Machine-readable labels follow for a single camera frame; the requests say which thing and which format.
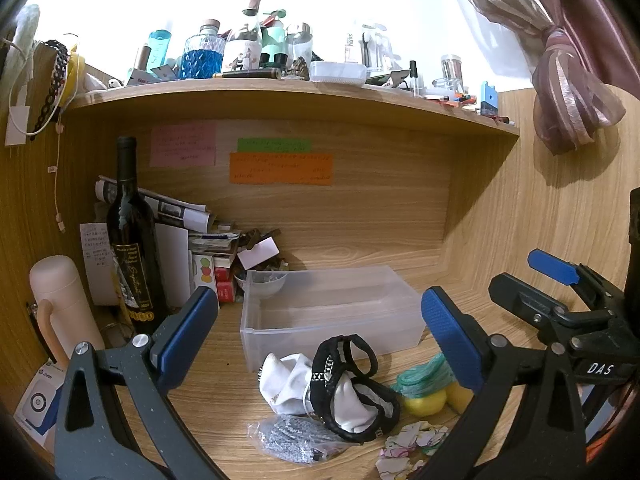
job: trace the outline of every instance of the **dark wine bottle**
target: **dark wine bottle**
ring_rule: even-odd
[[[118,269],[120,290],[136,332],[152,334],[169,314],[154,215],[138,192],[136,139],[118,138],[118,194],[107,213],[107,231]]]

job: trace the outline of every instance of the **red box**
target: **red box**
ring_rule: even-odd
[[[218,282],[218,301],[220,303],[233,303],[236,300],[236,284],[234,282]]]
[[[215,275],[217,282],[228,282],[231,276],[231,269],[225,269],[225,267],[214,267],[213,274]]]

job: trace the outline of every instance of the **blue liquid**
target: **blue liquid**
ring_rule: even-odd
[[[152,68],[164,65],[166,50],[169,48],[169,40],[171,40],[171,33],[167,30],[154,30],[149,35],[146,44],[151,47],[151,54],[149,54],[149,61],[146,62],[147,72]]]
[[[222,54],[215,50],[189,50],[182,55],[180,79],[209,79],[222,70]]]

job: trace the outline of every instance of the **thermos handle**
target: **thermos handle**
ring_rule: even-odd
[[[53,357],[56,359],[56,364],[66,370],[69,364],[69,357],[66,356],[65,349],[62,348],[60,340],[51,326],[51,314],[53,314],[53,305],[51,302],[49,300],[40,300],[38,302],[38,314],[36,316],[38,327],[49,350],[51,350]]]

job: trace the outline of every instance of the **yellow object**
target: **yellow object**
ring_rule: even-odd
[[[444,390],[447,393],[447,403],[460,414],[466,410],[474,397],[471,390],[463,388],[457,381],[452,382]]]
[[[66,102],[76,93],[76,81],[80,91],[83,91],[82,81],[78,81],[78,66],[80,67],[80,77],[84,77],[84,57],[76,54],[77,49],[78,44],[75,44],[69,51],[69,64],[66,69],[66,86],[65,91],[62,92],[62,97],[60,98],[61,107],[64,107]]]
[[[442,408],[444,408],[446,402],[446,388],[439,390],[430,396],[419,397],[418,399],[402,397],[404,408],[415,416],[428,416],[438,413]]]

